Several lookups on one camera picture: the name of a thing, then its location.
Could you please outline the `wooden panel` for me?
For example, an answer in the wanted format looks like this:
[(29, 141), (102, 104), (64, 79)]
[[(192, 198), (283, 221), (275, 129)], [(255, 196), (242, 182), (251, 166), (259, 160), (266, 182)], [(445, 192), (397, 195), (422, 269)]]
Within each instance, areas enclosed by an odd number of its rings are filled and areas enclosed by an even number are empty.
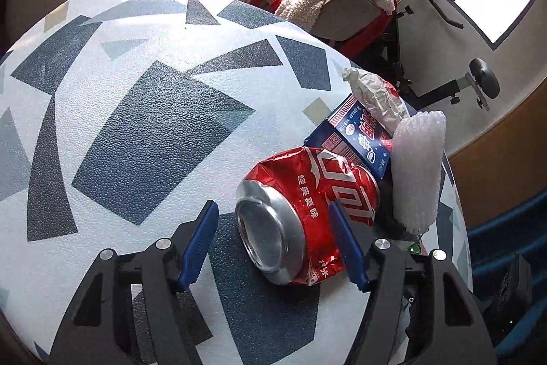
[(466, 226), (473, 228), (546, 188), (546, 83), (449, 157)]

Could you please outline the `white foam fruit net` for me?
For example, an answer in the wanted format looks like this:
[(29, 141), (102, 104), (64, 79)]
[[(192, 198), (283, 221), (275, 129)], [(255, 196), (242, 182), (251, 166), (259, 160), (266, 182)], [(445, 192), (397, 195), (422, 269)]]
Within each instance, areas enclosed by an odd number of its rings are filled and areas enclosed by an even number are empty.
[(437, 217), (446, 127), (443, 112), (420, 111), (403, 119), (393, 136), (394, 218), (416, 236)]

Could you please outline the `crushed red soda can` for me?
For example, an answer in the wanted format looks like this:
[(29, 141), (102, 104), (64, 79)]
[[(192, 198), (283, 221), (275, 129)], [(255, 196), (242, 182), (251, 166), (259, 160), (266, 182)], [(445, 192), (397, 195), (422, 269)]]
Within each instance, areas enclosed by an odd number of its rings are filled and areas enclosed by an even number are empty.
[(331, 203), (372, 225), (373, 174), (323, 148), (301, 146), (257, 163), (237, 186), (236, 215), (252, 263), (276, 285), (314, 285), (343, 271), (329, 228)]

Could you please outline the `geometric patterned table cover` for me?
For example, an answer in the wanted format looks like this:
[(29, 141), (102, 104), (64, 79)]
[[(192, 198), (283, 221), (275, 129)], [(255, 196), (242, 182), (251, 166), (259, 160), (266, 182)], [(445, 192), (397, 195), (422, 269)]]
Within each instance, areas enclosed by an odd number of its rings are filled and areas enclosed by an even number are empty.
[(69, 0), (1, 60), (1, 309), (47, 363), (96, 255), (141, 251), (208, 200), (219, 228), (180, 296), (206, 364), (340, 364), (367, 295), (275, 286), (236, 188), (349, 95), (349, 59), (237, 0)]

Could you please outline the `green snack wrapper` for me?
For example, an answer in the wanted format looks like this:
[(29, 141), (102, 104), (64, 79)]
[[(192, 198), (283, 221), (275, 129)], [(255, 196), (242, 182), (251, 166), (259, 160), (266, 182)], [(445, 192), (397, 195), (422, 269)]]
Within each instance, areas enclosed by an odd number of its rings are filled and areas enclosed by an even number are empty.
[(425, 256), (427, 254), (427, 250), (420, 238), (411, 242), (410, 245), (406, 248), (406, 251), (414, 255)]

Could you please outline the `blue curtain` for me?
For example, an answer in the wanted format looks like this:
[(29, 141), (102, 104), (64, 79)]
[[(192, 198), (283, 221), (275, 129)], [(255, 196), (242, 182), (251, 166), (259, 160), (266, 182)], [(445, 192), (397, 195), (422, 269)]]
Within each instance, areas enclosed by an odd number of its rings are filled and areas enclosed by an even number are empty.
[(474, 293), (484, 301), (498, 292), (516, 255), (530, 264), (532, 301), (495, 348), (500, 364), (546, 362), (546, 192), (468, 232)]

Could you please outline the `white paper wrapper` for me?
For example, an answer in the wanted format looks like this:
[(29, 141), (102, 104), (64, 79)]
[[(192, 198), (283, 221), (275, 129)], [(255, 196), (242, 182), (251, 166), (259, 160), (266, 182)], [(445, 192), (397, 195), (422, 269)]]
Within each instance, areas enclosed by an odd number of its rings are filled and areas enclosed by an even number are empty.
[(342, 78), (352, 95), (390, 135), (394, 135), (403, 119), (410, 117), (395, 87), (377, 74), (362, 68), (343, 68)]

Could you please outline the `blue cardboard box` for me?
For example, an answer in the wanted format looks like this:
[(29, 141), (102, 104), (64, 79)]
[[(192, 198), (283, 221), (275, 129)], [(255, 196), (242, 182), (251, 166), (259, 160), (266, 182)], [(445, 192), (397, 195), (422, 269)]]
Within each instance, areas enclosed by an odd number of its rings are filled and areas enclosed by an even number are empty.
[(392, 137), (372, 114), (350, 94), (304, 140), (345, 157), (383, 180), (389, 167)]

